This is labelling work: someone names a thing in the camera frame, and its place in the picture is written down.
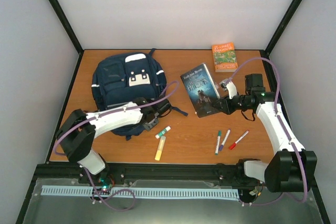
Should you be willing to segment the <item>dark blue castle book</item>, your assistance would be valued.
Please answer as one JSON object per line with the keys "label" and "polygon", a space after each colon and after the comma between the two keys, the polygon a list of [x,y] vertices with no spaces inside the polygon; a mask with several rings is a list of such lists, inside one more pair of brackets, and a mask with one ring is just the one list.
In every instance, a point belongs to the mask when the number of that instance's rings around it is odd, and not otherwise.
{"label": "dark blue castle book", "polygon": [[182,74],[181,80],[199,118],[219,113],[213,103],[221,96],[206,63]]}

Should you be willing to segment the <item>navy blue student backpack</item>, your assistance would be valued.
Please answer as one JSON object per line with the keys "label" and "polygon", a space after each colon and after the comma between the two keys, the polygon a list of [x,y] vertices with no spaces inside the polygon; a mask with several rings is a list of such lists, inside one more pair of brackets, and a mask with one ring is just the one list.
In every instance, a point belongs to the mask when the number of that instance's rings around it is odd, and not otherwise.
{"label": "navy blue student backpack", "polygon": [[91,91],[99,112],[138,99],[150,103],[166,95],[167,80],[149,53],[129,52],[102,60],[92,76]]}

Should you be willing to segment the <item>orange treehouse book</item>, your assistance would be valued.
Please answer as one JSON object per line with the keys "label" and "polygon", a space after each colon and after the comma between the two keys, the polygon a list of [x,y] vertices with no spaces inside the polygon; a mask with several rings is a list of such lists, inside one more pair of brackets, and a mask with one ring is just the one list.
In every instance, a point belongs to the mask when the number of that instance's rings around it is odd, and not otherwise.
{"label": "orange treehouse book", "polygon": [[233,42],[212,45],[215,72],[235,72],[238,68]]}

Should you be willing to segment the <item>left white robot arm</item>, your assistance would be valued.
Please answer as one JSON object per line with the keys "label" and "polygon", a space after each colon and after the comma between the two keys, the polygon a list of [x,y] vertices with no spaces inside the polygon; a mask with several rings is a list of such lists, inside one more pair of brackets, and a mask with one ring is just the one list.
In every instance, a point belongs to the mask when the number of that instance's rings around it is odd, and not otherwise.
{"label": "left white robot arm", "polygon": [[127,127],[125,135],[136,135],[138,131],[150,131],[159,118],[172,110],[167,99],[150,101],[137,98],[120,107],[93,113],[81,109],[74,110],[56,133],[57,146],[71,163],[86,168],[97,183],[108,180],[110,168],[103,157],[93,150],[94,139],[122,127]]}

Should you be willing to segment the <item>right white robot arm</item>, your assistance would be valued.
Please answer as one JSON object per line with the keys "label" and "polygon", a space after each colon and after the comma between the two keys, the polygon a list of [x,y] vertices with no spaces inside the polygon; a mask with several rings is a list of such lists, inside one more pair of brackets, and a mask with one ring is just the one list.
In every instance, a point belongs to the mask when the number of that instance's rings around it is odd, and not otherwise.
{"label": "right white robot arm", "polygon": [[241,159],[238,166],[244,178],[257,179],[273,193],[307,193],[314,179],[317,156],[307,151],[287,123],[275,92],[268,92],[261,74],[245,76],[245,94],[239,94],[229,79],[219,84],[228,94],[214,102],[217,110],[231,115],[252,111],[259,118],[272,145],[274,156],[266,164],[256,159]]}

